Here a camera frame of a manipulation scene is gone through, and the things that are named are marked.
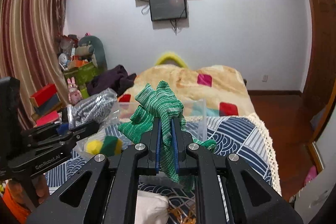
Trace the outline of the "person's left hand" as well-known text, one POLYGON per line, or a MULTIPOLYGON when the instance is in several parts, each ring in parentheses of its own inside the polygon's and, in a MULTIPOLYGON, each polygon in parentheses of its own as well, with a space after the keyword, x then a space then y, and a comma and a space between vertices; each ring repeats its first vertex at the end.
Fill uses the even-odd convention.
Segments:
POLYGON ((47 180, 45 175, 40 175, 38 176, 34 181, 33 181, 37 196, 39 197, 38 201, 39 204, 43 203, 49 196, 50 196, 50 191, 49 191, 49 186, 47 185, 47 180))

